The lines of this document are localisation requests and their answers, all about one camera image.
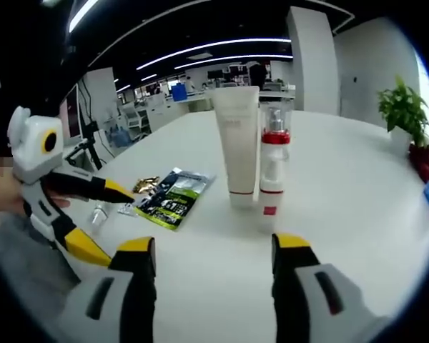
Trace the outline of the person's left hand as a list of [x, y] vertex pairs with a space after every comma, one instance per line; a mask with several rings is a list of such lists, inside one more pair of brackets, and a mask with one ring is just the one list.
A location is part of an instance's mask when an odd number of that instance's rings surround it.
[[0, 212], [25, 215], [21, 183], [12, 173], [0, 174]]

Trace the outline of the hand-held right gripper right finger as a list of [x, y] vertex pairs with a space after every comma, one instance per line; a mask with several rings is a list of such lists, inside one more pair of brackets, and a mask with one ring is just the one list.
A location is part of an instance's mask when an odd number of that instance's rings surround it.
[[372, 342], [388, 325], [359, 286], [299, 236], [272, 235], [272, 273], [277, 342]]

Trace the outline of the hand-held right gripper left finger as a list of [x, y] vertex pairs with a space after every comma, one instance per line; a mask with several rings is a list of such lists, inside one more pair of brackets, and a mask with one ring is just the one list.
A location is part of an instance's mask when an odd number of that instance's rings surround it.
[[152, 342], [155, 277], [154, 237], [121, 244], [108, 267], [69, 293], [63, 333], [70, 342]]

